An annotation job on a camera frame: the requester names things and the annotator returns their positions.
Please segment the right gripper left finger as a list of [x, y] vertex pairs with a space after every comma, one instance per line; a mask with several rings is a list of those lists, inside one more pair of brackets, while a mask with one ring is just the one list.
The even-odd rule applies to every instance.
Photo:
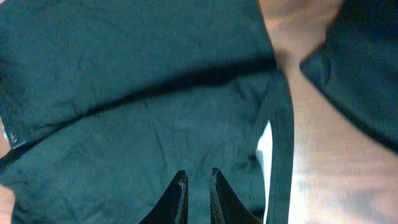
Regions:
[[187, 224], [188, 177], [179, 170], [171, 180], [155, 207], [139, 224]]

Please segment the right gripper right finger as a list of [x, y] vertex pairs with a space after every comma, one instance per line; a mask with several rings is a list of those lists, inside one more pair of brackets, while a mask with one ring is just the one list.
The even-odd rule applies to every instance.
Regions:
[[210, 177], [211, 224], [261, 224], [239, 200], [225, 176], [212, 168]]

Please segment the black shorts garment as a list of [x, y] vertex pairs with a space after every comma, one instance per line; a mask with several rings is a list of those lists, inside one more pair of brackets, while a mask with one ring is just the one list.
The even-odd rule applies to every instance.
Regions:
[[13, 223], [139, 223], [179, 170], [210, 223], [212, 168], [289, 219], [292, 102], [256, 1], [5, 1], [1, 120]]

